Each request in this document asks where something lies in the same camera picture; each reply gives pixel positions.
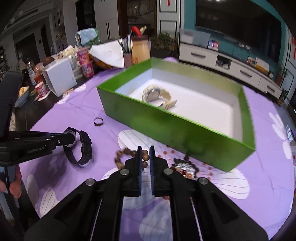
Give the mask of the person's left hand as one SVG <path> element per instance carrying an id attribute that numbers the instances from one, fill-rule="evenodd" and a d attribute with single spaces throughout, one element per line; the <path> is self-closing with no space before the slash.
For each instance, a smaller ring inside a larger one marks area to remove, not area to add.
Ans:
<path id="1" fill-rule="evenodd" d="M 15 199 L 19 199 L 22 194 L 21 184 L 22 184 L 22 174 L 20 172 L 20 166 L 16 165 L 15 180 L 10 183 L 10 187 L 9 187 L 10 194 Z M 3 181 L 0 181 L 0 192 L 5 192 L 5 190 L 6 190 L 5 183 Z"/>

